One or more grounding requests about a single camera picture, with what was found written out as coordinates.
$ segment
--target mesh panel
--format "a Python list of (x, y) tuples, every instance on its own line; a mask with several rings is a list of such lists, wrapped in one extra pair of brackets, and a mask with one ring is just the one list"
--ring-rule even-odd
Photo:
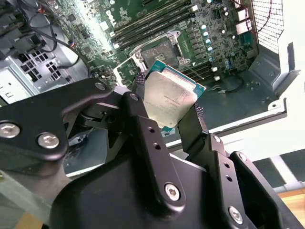
[[(269, 15), (270, 0), (252, 0), (256, 28), (259, 30)], [(268, 23), (258, 33), (260, 45), (278, 54), (278, 39), (284, 30), (282, 0), (272, 0), (272, 11)]]
[[(19, 60), (22, 62), (22, 65), (20, 66), (21, 69), (31, 78), (33, 82), (38, 81), (42, 77), (46, 83), (52, 82), (58, 80), (62, 76), (62, 73), (54, 65), (52, 58), (49, 56), (49, 54), (44, 52), (36, 51), (29, 55), (21, 54), (19, 55)], [(41, 75), (38, 69), (41, 69), (43, 66), (49, 70), (50, 74), (46, 75), (46, 72), (44, 71), (44, 75)]]
[(19, 59), (23, 62), (20, 67), (24, 73), (26, 73), (33, 82), (38, 81), (41, 78), (41, 75), (36, 69), (36, 62), (27, 54), (20, 55)]

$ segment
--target silver screw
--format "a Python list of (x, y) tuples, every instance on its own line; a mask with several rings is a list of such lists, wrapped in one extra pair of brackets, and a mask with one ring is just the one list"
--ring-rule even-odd
[(46, 133), (38, 137), (38, 144), (46, 149), (54, 149), (59, 145), (59, 139), (54, 134)]
[(172, 184), (167, 184), (165, 185), (165, 192), (168, 195), (168, 197), (172, 200), (172, 201), (177, 201), (180, 198), (180, 192), (178, 190), (178, 188), (175, 185)]
[(20, 133), (20, 128), (13, 123), (0, 124), (0, 137), (13, 138)]
[(230, 216), (232, 217), (232, 219), (234, 219), (234, 221), (236, 223), (238, 223), (238, 224), (243, 223), (243, 217), (236, 208), (234, 208), (232, 206), (229, 207), (229, 213), (230, 213)]
[(130, 94), (130, 97), (135, 100), (135, 101), (138, 101), (138, 97), (135, 95), (135, 94)]
[(214, 138), (215, 138), (216, 142), (218, 142), (218, 143), (220, 143), (220, 142), (221, 142), (220, 138), (219, 138), (219, 137), (217, 137), (216, 135), (214, 135)]
[(106, 90), (106, 88), (104, 87), (104, 85), (102, 83), (95, 83), (95, 86), (102, 91)]
[(243, 154), (241, 154), (241, 153), (239, 153), (238, 155), (239, 155), (239, 157), (240, 157), (243, 161), (247, 161), (247, 158), (246, 158), (245, 155), (243, 155)]

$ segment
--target wooden floor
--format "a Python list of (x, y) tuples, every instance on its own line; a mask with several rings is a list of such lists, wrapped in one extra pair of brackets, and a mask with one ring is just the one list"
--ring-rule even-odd
[(281, 193), (279, 196), (305, 227), (305, 189)]

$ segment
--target cpu processor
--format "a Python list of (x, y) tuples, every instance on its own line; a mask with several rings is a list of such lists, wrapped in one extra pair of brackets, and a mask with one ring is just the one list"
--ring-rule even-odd
[(170, 131), (204, 91), (202, 85), (157, 60), (146, 76), (144, 105), (149, 118)]

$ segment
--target motherboard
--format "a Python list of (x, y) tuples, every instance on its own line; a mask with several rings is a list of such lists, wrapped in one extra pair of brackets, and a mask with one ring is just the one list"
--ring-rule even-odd
[(130, 86), (156, 60), (202, 85), (244, 71), (257, 52), (247, 15), (229, 0), (49, 0), (90, 71)]

